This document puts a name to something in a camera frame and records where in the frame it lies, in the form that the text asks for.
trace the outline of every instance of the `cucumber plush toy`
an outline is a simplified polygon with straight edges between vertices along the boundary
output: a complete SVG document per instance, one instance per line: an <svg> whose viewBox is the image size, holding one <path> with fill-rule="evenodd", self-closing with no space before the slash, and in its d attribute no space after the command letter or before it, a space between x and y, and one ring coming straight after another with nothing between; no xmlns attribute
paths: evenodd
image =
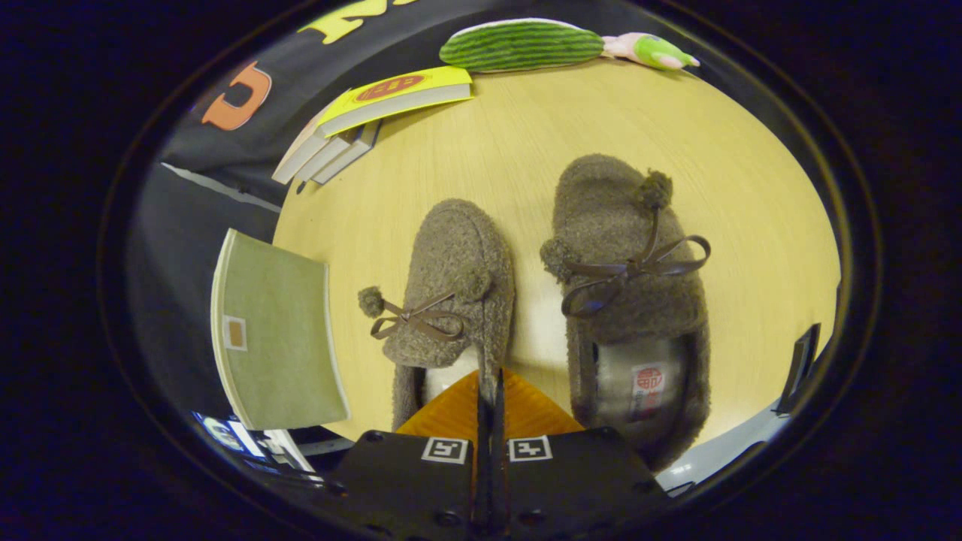
<svg viewBox="0 0 962 541"><path fill-rule="evenodd" d="M671 43L641 32L600 37L567 22L524 18L486 22L451 36L441 60L468 71L514 71L578 64L598 56L625 58L656 69L700 65Z"/></svg>
<svg viewBox="0 0 962 541"><path fill-rule="evenodd" d="M513 71L578 64L597 58L604 40L590 30L551 19L499 20L448 39L441 60L468 71Z"/></svg>

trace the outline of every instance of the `orange letter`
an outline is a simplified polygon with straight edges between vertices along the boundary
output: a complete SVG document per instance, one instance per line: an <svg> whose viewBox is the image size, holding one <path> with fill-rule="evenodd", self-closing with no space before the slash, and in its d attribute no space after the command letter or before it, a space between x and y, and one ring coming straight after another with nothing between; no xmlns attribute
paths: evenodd
<svg viewBox="0 0 962 541"><path fill-rule="evenodd" d="M234 107L224 99L225 94L221 94L207 108L204 117L200 119L202 124L210 122L221 130L229 132L240 128L254 116L254 113L267 99L271 83L270 75L254 67L255 65L257 65L257 62L252 62L231 81L232 87L240 83L250 89L250 98L247 99L247 102L240 107Z"/></svg>

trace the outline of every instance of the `book label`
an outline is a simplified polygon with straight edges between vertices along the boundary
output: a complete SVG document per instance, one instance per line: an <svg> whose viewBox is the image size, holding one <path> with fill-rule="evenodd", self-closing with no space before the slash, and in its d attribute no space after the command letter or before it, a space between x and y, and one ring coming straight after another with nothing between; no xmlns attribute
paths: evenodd
<svg viewBox="0 0 962 541"><path fill-rule="evenodd" d="M247 351L247 322L243 318L224 316L224 346Z"/></svg>
<svg viewBox="0 0 962 541"><path fill-rule="evenodd" d="M387 95L391 95L402 90L407 90L410 87L424 81L425 77L423 75L402 75L400 77L394 77L393 79L388 79L387 81L382 81L373 87L358 94L358 97L354 98L354 101L362 103L365 101L370 101Z"/></svg>

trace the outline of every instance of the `stack of books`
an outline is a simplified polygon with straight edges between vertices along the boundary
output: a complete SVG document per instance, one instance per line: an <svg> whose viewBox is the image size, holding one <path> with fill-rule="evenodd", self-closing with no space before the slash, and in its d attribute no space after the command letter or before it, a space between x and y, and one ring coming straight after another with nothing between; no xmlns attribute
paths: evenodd
<svg viewBox="0 0 962 541"><path fill-rule="evenodd" d="M382 118L470 99L470 84L467 71L447 65L347 90L311 118L271 178L300 182L299 192L308 180L323 185L371 150Z"/></svg>

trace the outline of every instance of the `table surface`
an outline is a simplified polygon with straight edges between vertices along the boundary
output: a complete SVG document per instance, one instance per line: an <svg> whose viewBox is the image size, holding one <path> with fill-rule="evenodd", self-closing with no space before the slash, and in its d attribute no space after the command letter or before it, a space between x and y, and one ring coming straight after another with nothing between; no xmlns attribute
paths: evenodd
<svg viewBox="0 0 962 541"><path fill-rule="evenodd" d="M711 328L712 413L698 442L777 399L795 340L831 336L838 250L801 166L758 119L689 73L598 59L474 76L474 99L387 118L376 146L324 186L291 183L274 244L330 265L330 313L356 439L390 430L393 363L368 332L357 292L404 297L411 247L439 201L487 212L512 249L517 300L511 370L570 412L560 286L539 248L558 177L573 159L617 156L674 179L672 208L712 257L700 271Z"/></svg>

